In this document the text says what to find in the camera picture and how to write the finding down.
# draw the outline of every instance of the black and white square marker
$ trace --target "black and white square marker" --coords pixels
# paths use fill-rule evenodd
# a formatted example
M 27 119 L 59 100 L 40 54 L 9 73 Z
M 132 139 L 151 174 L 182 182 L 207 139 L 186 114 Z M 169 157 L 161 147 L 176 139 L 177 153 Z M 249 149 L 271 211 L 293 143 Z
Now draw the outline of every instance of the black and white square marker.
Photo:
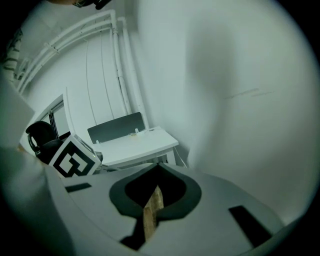
M 92 175 L 100 164 L 95 151 L 77 135 L 70 135 L 49 163 L 65 178 Z

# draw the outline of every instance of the black chair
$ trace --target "black chair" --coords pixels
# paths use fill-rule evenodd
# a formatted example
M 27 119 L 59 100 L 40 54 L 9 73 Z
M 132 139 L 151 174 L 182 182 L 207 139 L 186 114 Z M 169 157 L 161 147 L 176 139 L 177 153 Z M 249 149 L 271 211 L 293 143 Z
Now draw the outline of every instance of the black chair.
M 31 124 L 25 132 L 28 134 L 28 141 L 35 156 L 45 164 L 49 164 L 55 153 L 64 143 L 57 139 L 57 135 L 50 124 L 44 121 L 37 121 Z

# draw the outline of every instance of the wooden piece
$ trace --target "wooden piece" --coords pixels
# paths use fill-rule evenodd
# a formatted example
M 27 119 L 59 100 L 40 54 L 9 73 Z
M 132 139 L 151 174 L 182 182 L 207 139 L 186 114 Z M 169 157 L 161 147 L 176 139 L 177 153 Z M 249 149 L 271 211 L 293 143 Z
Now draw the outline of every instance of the wooden piece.
M 164 207 L 164 200 L 159 186 L 156 186 L 149 201 L 143 209 L 143 230 L 145 241 L 148 241 L 157 228 L 157 211 Z

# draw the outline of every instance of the white conduit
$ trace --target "white conduit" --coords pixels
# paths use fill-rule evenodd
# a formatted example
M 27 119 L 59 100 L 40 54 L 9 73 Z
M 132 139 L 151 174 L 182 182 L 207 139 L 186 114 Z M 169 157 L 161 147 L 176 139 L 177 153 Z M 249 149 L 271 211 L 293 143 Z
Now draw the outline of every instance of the white conduit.
M 49 45 L 50 46 L 54 46 L 55 43 L 57 43 L 61 38 L 63 38 L 65 35 L 69 34 L 70 32 L 72 32 L 73 30 L 75 30 L 76 28 L 83 26 L 85 24 L 87 24 L 88 22 L 94 21 L 98 18 L 104 17 L 104 16 L 113 16 L 113 23 L 116 23 L 116 12 L 115 10 L 107 10 L 107 11 L 103 11 L 100 13 L 97 13 L 95 15 L 92 15 L 88 18 L 85 18 L 83 20 L 81 20 L 80 22 L 70 26 L 69 28 L 67 28 L 65 31 L 63 31 L 61 34 L 59 34 L 56 38 L 54 38 L 52 41 L 50 41 Z M 18 85 L 18 91 L 20 91 L 22 89 L 22 86 L 26 80 L 26 78 L 28 77 L 28 74 L 31 72 L 31 70 L 36 66 L 36 64 L 40 61 L 42 55 L 44 55 L 46 52 L 48 51 L 47 48 L 42 49 L 42 51 L 37 55 L 37 57 L 34 59 L 34 61 L 31 63 L 31 65 L 28 67 L 28 69 L 25 72 L 25 75 L 22 77 L 19 85 Z
M 103 51 L 102 51 L 102 32 L 100 32 L 100 52 L 101 52 L 101 66 L 102 66 L 102 74 L 103 74 L 103 82 L 104 82 L 106 98 L 108 99 L 108 103 L 109 103 L 110 111 L 111 111 L 111 114 L 112 114 L 112 118 L 115 119 L 114 112 L 112 111 L 112 107 L 111 107 L 111 104 L 110 104 L 108 90 L 107 90 L 105 68 L 104 68 L 104 55 L 103 55 Z
M 97 120 L 95 117 L 94 109 L 92 107 L 91 103 L 91 97 L 90 97 L 90 91 L 89 91 L 89 83 L 88 83 L 88 50 L 89 50 L 89 42 L 86 41 L 86 53 L 85 53 L 85 78 L 86 78 L 86 89 L 88 91 L 88 97 L 89 97 L 89 103 L 90 103 L 90 108 L 92 112 L 92 116 L 95 122 L 95 125 L 97 125 Z
M 72 116 L 71 116 L 71 110 L 70 110 L 70 105 L 69 105 L 69 96 L 68 96 L 68 87 L 65 88 L 65 97 L 63 96 L 63 103 L 65 104 L 64 110 L 68 115 L 67 124 L 70 129 L 70 124 L 68 122 L 68 120 L 70 120 L 70 122 L 71 122 L 70 132 L 71 132 L 71 134 L 74 134 L 74 133 L 76 133 L 76 130 L 75 130 L 74 122 L 72 121 Z
M 117 28 L 117 20 L 115 23 L 112 23 L 112 35 L 113 35 L 113 46 L 114 46 L 114 56 L 115 56 L 115 64 L 118 74 L 118 80 L 121 88 L 121 93 L 123 96 L 124 105 L 126 108 L 126 111 L 128 115 L 132 114 L 128 94 L 127 94 L 127 88 L 125 84 L 124 74 L 122 71 L 122 64 L 120 59 L 120 50 L 119 50 L 119 35 L 118 35 L 118 28 Z
M 150 127 L 149 127 L 149 122 L 147 119 L 145 105 L 144 105 L 144 102 L 143 102 L 143 99 L 141 96 L 141 90 L 139 87 L 137 72 L 135 69 L 135 64 L 134 64 L 134 60 L 133 60 L 133 56 L 132 56 L 130 38 L 129 38 L 128 28 L 127 28 L 127 21 L 126 21 L 126 18 L 124 18 L 124 17 L 119 17 L 118 21 L 121 21 L 123 24 L 124 45 L 125 45 L 126 57 L 127 57 L 127 61 L 128 61 L 129 73 L 130 73 L 131 83 L 133 86 L 135 101 L 136 101 L 138 110 L 142 115 L 145 129 L 147 130 Z
M 113 67 L 114 67 L 115 78 L 117 79 L 117 81 L 119 83 L 117 65 L 116 65 L 116 57 L 115 57 L 115 49 L 114 49 L 114 37 L 113 37 L 112 29 L 110 29 L 109 38 L 110 38 L 110 49 L 111 49 L 111 56 L 112 56 L 112 62 L 113 62 Z M 128 115 L 128 112 L 127 112 L 127 109 L 126 109 L 126 105 L 125 105 L 125 101 L 124 101 L 124 96 L 122 95 L 122 92 L 121 92 L 120 84 L 119 84 L 119 86 L 116 87 L 116 89 L 117 89 L 119 95 L 121 95 L 122 111 L 123 111 L 123 113 L 125 115 Z
M 96 31 L 94 31 L 94 32 L 85 34 L 86 32 L 89 32 L 90 30 L 93 30 L 93 29 L 95 29 L 95 28 L 97 28 L 97 27 L 100 27 L 101 25 L 107 25 L 107 24 L 110 24 L 110 23 L 111 23 L 110 20 L 104 20 L 104 21 L 102 21 L 102 22 L 98 22 L 98 23 L 95 24 L 95 25 L 91 25 L 91 26 L 87 27 L 86 29 L 80 30 L 80 31 L 78 31 L 77 33 L 75 33 L 75 34 L 71 35 L 70 37 L 66 38 L 66 39 L 65 39 L 64 41 L 62 41 L 60 44 L 58 44 L 57 47 L 56 47 L 56 49 L 57 49 L 58 51 L 61 51 L 62 49 L 64 49 L 65 47 L 69 46 L 71 43 L 74 43 L 75 41 L 79 40 L 80 38 L 84 38 L 84 37 L 87 37 L 87 36 L 89 36 L 89 35 L 91 35 L 91 34 L 100 32 L 100 31 L 102 31 L 102 30 L 109 29 L 109 27 L 108 27 L 108 28 L 103 28 L 103 29 L 96 30 Z M 38 60 L 39 60 L 38 58 L 42 57 L 42 55 L 44 55 L 47 50 L 48 50 L 48 49 L 46 49 L 46 48 L 43 49 L 43 50 L 40 52 L 40 54 L 37 56 L 37 58 L 34 60 L 34 62 L 38 62 Z M 35 77 L 35 75 L 36 75 L 36 74 L 38 73 L 38 71 L 43 67 L 43 65 L 46 64 L 46 63 L 47 63 L 53 56 L 55 56 L 55 55 L 56 55 L 56 53 L 54 53 L 54 52 L 49 52 L 49 53 L 48 53 L 48 56 L 44 57 L 44 58 L 40 61 L 40 63 L 34 68 L 34 70 L 32 70 L 32 71 L 30 70 L 29 72 L 28 72 L 28 70 L 27 70 L 26 74 L 29 74 L 28 78 L 26 79 L 27 76 L 25 75 L 25 76 L 22 78 L 22 80 L 21 80 L 21 82 L 20 82 L 20 84 L 19 84 L 19 86 L 20 86 L 20 85 L 22 84 L 22 82 L 25 82 L 24 85 L 23 85 L 23 87 L 21 88 L 21 93 L 23 93 L 23 91 L 25 90 L 25 88 L 26 88 L 26 86 L 28 85 L 28 83 Z
M 110 15 L 111 20 L 104 20 L 104 21 L 98 22 L 94 25 L 91 25 L 85 29 L 81 29 L 80 31 L 76 32 L 75 34 L 70 35 L 69 37 L 67 37 L 66 39 L 61 41 L 57 46 L 54 46 L 54 44 L 56 44 L 59 40 L 61 40 L 63 37 L 65 37 L 67 34 L 72 32 L 73 30 L 79 28 L 80 26 L 87 24 L 88 22 L 94 21 L 98 18 L 102 18 L 107 15 Z M 124 43 L 125 43 L 125 50 L 127 52 L 126 55 L 127 55 L 128 65 L 129 65 L 130 78 L 132 80 L 132 86 L 133 86 L 133 90 L 134 90 L 134 96 L 137 101 L 138 110 L 141 112 L 145 128 L 148 129 L 149 123 L 147 120 L 145 107 L 144 107 L 142 97 L 141 97 L 141 91 L 139 88 L 136 70 L 134 68 L 132 51 L 131 51 L 131 47 L 130 47 L 130 39 L 129 39 L 129 34 L 128 34 L 127 26 L 126 26 L 127 23 L 126 23 L 126 20 L 124 17 L 120 18 L 119 20 L 124 23 L 124 26 L 123 26 Z M 56 49 L 58 52 L 60 52 L 64 48 L 68 47 L 69 45 L 73 44 L 74 42 L 76 42 L 80 39 L 83 39 L 83 38 L 90 36 L 92 34 L 110 29 L 110 27 L 101 28 L 101 26 L 108 25 L 110 23 L 112 24 L 112 30 L 110 30 L 111 55 L 113 58 L 114 66 L 116 68 L 117 79 L 119 82 L 118 89 L 120 90 L 120 93 L 122 95 L 122 97 L 121 97 L 122 109 L 123 109 L 123 112 L 127 115 L 127 114 L 131 114 L 132 110 L 130 107 L 130 102 L 128 99 L 127 89 L 126 89 L 123 70 L 122 70 L 120 50 L 119 50 L 119 35 L 118 35 L 117 18 L 116 18 L 115 10 L 107 10 L 104 12 L 100 12 L 98 14 L 90 16 L 90 17 L 72 25 L 71 27 L 69 27 L 68 29 L 63 31 L 61 34 L 59 34 L 56 38 L 54 38 L 49 43 L 49 45 L 52 46 L 54 49 Z M 56 52 L 52 52 L 48 48 L 44 48 L 41 50 L 41 52 L 37 55 L 37 57 L 34 59 L 34 61 L 28 67 L 27 71 L 25 72 L 25 75 L 22 77 L 22 79 L 19 83 L 18 90 L 20 91 L 21 94 L 25 90 L 28 83 L 37 74 L 37 72 L 56 54 L 57 54 Z

